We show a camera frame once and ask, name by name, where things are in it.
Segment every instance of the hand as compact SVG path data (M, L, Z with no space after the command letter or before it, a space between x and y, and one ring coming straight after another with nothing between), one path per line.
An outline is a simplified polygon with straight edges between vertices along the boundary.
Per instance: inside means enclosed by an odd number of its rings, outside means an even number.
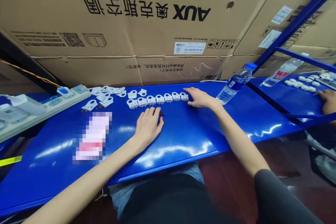
M220 100L208 95L206 92L199 90L198 88L184 88L193 98L194 101L188 101L188 105L193 107L208 107L210 109L214 107L223 107Z
M160 123L158 124L159 114L161 108L151 107L147 108L145 112L142 112L136 122L136 130L134 136L127 142L131 143L132 148L140 154L148 145L150 145L163 127L163 118L160 117Z
M325 102L322 107L323 114L336 112L336 92L332 90L318 91L321 99Z

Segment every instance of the forearm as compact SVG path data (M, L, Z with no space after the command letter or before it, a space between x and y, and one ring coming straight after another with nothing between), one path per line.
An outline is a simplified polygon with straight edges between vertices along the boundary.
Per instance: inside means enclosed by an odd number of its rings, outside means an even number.
M24 223L62 224L69 223L97 195L106 182L137 152L130 146L130 141L107 157L103 162L65 188Z
M270 169L267 162L245 132L222 106L210 108L219 120L233 153L245 169L254 176L261 169Z

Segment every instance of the blue bottle cap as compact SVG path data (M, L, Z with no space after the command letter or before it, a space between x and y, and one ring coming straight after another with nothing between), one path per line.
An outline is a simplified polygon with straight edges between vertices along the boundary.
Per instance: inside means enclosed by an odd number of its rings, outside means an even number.
M246 64L245 68L246 68L247 70L253 71L254 69L257 68L257 65L256 65L256 64L253 64L253 63L251 63L251 62L249 62L249 63Z

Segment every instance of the power strip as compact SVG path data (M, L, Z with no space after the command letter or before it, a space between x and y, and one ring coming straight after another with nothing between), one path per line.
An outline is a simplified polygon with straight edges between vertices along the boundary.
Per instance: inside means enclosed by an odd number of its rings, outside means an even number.
M26 119L18 123L8 123L0 130L0 143L91 96L90 91L83 85L71 88L71 90L75 93L73 96L68 98L64 98L63 96L55 97L55 99L51 99L45 103L44 105L47 106L45 113L38 116L29 115Z

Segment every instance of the black sleeve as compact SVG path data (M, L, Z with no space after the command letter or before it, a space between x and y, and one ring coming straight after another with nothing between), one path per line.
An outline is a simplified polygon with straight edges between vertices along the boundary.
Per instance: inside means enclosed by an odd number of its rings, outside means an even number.
M258 200L258 224L322 223L270 170L254 177Z

